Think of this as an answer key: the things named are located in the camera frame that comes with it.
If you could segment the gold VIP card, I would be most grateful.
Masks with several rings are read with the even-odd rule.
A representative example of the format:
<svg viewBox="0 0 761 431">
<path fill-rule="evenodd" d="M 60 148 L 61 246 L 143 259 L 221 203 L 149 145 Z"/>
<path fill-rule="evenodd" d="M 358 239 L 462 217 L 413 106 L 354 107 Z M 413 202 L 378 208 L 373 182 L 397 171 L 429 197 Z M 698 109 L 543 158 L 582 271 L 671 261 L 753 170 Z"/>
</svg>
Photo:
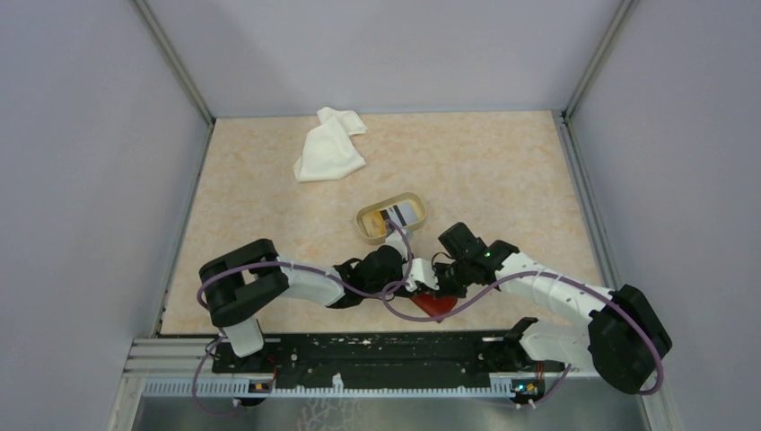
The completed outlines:
<svg viewBox="0 0 761 431">
<path fill-rule="evenodd" d="M 386 222 L 381 211 L 364 214 L 362 223 L 368 237 L 379 238 L 387 235 Z"/>
</svg>

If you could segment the red card holder wallet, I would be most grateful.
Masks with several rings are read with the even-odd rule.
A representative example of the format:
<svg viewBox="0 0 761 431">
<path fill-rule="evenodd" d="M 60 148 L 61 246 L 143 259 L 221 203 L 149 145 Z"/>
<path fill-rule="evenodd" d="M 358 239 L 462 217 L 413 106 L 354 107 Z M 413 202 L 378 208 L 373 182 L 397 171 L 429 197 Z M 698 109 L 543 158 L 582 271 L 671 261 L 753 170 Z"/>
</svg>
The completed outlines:
<svg viewBox="0 0 761 431">
<path fill-rule="evenodd" d="M 426 313 L 430 317 L 440 316 L 447 312 L 451 312 L 458 303 L 457 298 L 453 297 L 435 297 L 430 294 L 420 294 L 411 298 L 421 311 Z"/>
</svg>

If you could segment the beige oval tray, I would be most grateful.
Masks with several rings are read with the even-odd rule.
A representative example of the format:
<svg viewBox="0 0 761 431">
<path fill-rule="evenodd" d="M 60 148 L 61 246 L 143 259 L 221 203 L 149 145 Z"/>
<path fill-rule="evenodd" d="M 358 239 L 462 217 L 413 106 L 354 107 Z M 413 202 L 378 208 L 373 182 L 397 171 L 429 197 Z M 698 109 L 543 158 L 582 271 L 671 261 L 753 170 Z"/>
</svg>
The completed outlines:
<svg viewBox="0 0 761 431">
<path fill-rule="evenodd" d="M 357 227 L 357 231 L 365 242 L 372 245 L 380 244 L 386 239 L 387 236 L 390 235 L 391 229 L 387 227 L 388 221 L 385 221 L 386 227 L 387 227 L 387 235 L 385 237 L 379 237 L 379 238 L 368 237 L 362 223 L 363 215 L 373 211 L 381 211 L 383 208 L 389 207 L 393 204 L 396 204 L 404 200 L 410 200 L 413 203 L 413 205 L 415 206 L 415 211 L 419 215 L 420 220 L 415 224 L 411 224 L 410 226 L 401 227 L 401 228 L 405 229 L 408 233 L 410 233 L 410 232 L 419 230 L 424 225 L 426 217 L 427 217 L 427 207 L 423 199 L 414 192 L 409 192 L 409 191 L 402 192 L 391 198 L 386 198 L 374 204 L 370 204 L 369 206 L 363 207 L 356 213 L 354 220 Z"/>
</svg>

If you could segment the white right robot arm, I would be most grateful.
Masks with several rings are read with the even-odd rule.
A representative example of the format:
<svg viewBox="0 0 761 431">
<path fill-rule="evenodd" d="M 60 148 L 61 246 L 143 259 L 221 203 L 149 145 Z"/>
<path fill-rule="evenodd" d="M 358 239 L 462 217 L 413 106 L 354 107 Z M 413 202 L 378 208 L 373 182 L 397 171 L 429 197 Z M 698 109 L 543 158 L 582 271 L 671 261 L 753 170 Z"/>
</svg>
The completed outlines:
<svg viewBox="0 0 761 431">
<path fill-rule="evenodd" d="M 479 285 L 524 297 L 566 319 L 565 325 L 535 317 L 516 323 L 505 346 L 513 368 L 545 361 L 592 368 L 626 394 L 650 395 L 662 386 L 662 360 L 673 342 L 640 289 L 588 286 L 508 242 L 485 244 L 461 222 L 438 240 L 452 259 L 434 266 L 439 293 L 463 296 Z"/>
</svg>

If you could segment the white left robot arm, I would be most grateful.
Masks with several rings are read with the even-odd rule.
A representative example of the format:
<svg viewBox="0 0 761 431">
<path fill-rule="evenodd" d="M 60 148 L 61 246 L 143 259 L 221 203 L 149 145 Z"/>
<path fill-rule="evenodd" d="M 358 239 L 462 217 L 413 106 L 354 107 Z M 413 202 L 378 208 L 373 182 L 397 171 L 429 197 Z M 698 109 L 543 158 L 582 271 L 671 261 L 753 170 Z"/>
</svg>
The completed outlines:
<svg viewBox="0 0 761 431">
<path fill-rule="evenodd" d="M 347 309 L 367 299 L 412 297 L 436 284 L 431 263 L 414 257 L 402 241 L 387 242 L 363 259 L 316 268 L 281 257 L 272 241 L 260 239 L 207 262 L 198 275 L 197 301 L 249 372 L 269 359 L 255 315 L 277 298 Z"/>
</svg>

